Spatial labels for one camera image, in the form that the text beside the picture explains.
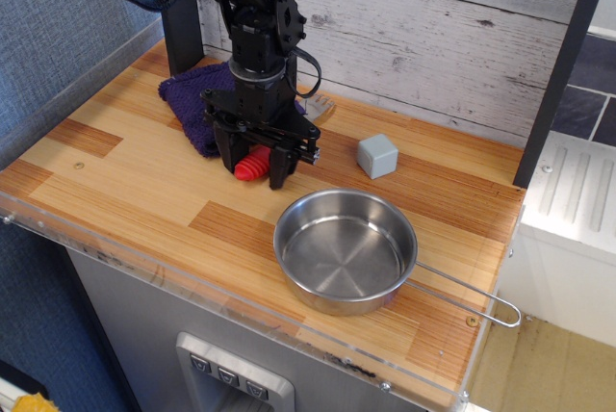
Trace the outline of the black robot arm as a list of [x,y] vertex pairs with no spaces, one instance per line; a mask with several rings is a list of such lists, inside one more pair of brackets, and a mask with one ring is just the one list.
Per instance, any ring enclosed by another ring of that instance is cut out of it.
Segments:
[[319,128],[295,104],[299,48],[307,21],[296,0],[215,0],[232,43],[232,90],[201,93],[224,166],[235,171],[253,144],[269,149],[269,185],[278,190],[298,162],[319,158]]

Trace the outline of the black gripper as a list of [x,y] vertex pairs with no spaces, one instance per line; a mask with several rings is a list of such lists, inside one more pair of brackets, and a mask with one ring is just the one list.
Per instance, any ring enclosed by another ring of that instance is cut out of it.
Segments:
[[254,143],[272,148],[272,190],[283,188],[298,161],[317,161],[321,132],[296,107],[295,85],[293,72],[262,83],[238,79],[234,90],[206,89],[200,94],[205,103],[205,120],[214,128],[218,153],[229,172],[235,173]]

